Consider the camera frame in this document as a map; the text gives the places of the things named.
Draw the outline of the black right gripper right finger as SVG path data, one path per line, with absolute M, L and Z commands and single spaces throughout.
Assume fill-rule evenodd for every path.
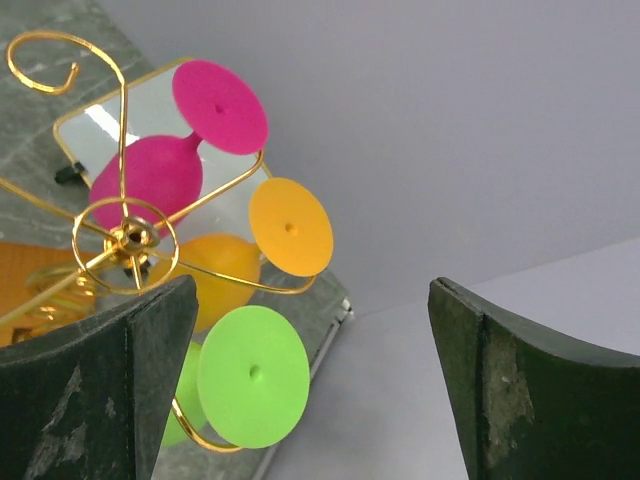
M 446 278 L 430 283 L 428 313 L 469 478 L 638 478 L 638 356 Z

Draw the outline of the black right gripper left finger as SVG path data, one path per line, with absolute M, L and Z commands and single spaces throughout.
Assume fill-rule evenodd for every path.
M 151 478 L 197 311 L 184 275 L 2 348 L 2 478 Z

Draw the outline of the green plastic wine glass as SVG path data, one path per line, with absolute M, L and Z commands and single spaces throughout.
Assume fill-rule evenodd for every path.
M 299 422 L 310 379 L 291 323 L 268 307 L 247 305 L 224 315 L 203 343 L 189 344 L 175 398 L 195 431 L 213 428 L 223 451 L 261 449 Z

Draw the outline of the pink plastic wine glass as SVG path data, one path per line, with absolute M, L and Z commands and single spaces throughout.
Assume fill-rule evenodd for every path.
M 95 177 L 89 200 L 126 195 L 143 203 L 97 208 L 93 216 L 105 229 L 119 226 L 125 213 L 156 223 L 199 200 L 202 145 L 238 161 L 257 157 L 268 139 L 258 96 L 232 70 L 209 60 L 183 62 L 135 87 L 129 107 L 150 124 L 134 122 L 135 139 Z

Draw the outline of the orange plastic wine glass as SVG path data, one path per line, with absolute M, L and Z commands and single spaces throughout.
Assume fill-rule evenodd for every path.
M 248 205 L 251 241 L 231 233 L 207 233 L 181 246 L 172 278 L 191 275 L 197 287 L 194 331 L 212 328 L 260 290 L 296 295 L 310 288 L 330 263 L 334 238 L 320 201 L 282 177 L 256 188 Z

